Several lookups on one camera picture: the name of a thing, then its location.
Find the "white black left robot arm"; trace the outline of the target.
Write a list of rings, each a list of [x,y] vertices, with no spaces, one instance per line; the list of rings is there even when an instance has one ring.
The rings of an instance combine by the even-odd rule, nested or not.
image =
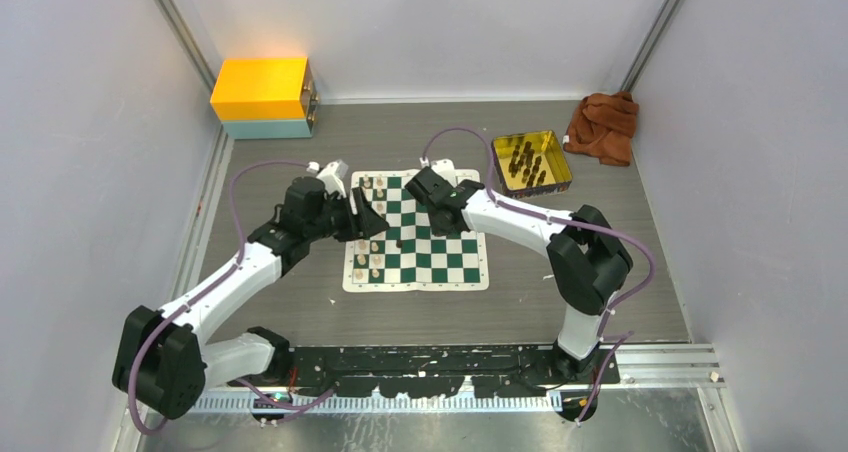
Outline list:
[[[167,419],[185,415],[209,388],[238,379],[277,385],[291,376],[290,343],[255,326],[235,339],[211,336],[251,297],[289,273],[313,243],[379,235],[389,224],[360,187],[328,191],[298,177],[269,221],[236,255],[194,289],[157,309],[139,306],[125,319],[112,384]]]

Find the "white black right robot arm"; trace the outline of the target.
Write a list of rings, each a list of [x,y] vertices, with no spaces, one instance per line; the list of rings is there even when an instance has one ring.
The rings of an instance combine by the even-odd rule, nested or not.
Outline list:
[[[418,171],[404,189],[424,207],[435,236],[491,234],[548,259],[565,302],[553,347],[556,372],[571,383],[592,372],[604,313],[633,266],[620,239],[599,231],[609,226],[599,210],[585,206],[573,217],[569,211],[506,197],[474,180],[453,185],[431,167]]]

